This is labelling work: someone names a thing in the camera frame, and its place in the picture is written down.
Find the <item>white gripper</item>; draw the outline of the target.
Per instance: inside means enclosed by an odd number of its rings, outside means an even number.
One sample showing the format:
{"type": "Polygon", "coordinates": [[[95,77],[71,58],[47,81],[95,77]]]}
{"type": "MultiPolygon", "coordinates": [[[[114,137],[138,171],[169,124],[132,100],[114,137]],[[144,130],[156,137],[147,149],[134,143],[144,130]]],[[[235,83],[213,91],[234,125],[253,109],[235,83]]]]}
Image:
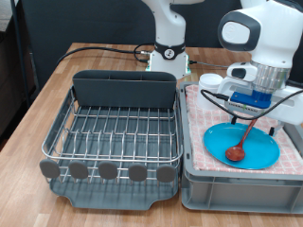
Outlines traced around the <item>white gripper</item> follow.
{"type": "MultiPolygon", "coordinates": [[[[282,89],[261,87],[253,81],[226,77],[218,88],[226,99],[220,103],[228,110],[256,117],[267,116],[275,120],[299,125],[303,122],[303,94],[298,88],[284,86],[282,89]]],[[[235,125],[233,116],[231,124],[235,125]]],[[[283,128],[282,124],[271,127],[270,136],[275,136],[283,128]]]]}

